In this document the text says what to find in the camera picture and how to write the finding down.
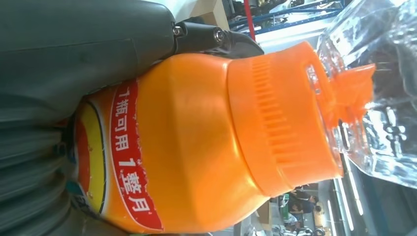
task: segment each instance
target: clear plastic bag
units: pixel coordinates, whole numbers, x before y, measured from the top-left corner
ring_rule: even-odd
[[[417,188],[417,0],[354,0],[326,29],[318,54],[331,78],[374,63],[366,115],[333,135],[365,173]]]

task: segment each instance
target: orange bottle cap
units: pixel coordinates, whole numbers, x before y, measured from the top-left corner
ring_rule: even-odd
[[[238,142],[265,195],[343,174],[338,149],[329,144],[331,131],[340,119],[363,116],[374,70],[369,65],[330,79],[308,43],[230,63]]]

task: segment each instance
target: metal bolt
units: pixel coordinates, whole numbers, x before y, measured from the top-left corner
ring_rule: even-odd
[[[175,27],[173,28],[173,32],[174,32],[174,35],[175,35],[175,36],[180,36],[180,35],[182,34],[182,28],[181,28],[181,27],[179,27],[179,26],[175,26]]]
[[[224,39],[224,32],[221,29],[214,31],[214,39],[219,43],[222,42]]]

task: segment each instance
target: dark gray machine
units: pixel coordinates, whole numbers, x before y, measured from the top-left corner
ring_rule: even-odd
[[[2,0],[0,22],[1,126],[56,122],[86,93],[159,60],[216,49],[226,55],[236,44],[234,33],[175,24],[166,7],[142,0]],[[251,40],[247,49],[263,54]]]
[[[263,54],[245,35],[176,24],[147,1],[0,1],[0,235],[127,235],[70,207],[53,124],[85,94],[186,52]]]

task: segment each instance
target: bottle label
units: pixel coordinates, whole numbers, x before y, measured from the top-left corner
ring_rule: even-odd
[[[133,80],[106,88],[82,103],[75,119],[75,178],[89,209],[101,217],[122,228],[137,224],[161,232],[142,164],[137,97],[138,81]]]

